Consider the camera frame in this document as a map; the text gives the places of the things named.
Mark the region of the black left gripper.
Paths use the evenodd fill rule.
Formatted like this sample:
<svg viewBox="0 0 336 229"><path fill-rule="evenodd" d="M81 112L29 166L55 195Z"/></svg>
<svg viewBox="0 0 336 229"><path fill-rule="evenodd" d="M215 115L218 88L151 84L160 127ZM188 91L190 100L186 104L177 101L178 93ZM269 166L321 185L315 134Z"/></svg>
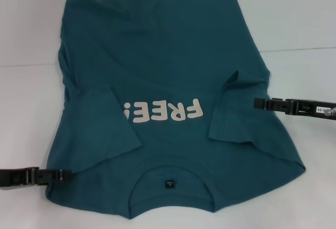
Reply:
<svg viewBox="0 0 336 229"><path fill-rule="evenodd" d="M39 167L21 169L1 169L1 189L37 184L52 184L69 181L72 177L70 170L39 170Z"/></svg>

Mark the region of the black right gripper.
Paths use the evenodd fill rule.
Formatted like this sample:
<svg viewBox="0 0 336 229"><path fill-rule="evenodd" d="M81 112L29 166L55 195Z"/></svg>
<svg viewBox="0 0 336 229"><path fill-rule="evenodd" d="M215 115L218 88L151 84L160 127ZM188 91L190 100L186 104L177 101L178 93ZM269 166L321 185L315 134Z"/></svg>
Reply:
<svg viewBox="0 0 336 229"><path fill-rule="evenodd" d="M325 114L326 110L332 111L332 109L335 108L335 103L331 102L302 99L287 99L287 101L285 101L278 98L255 98L254 108L278 112L287 112L289 108L288 115L335 120L335 111L329 116Z"/></svg>

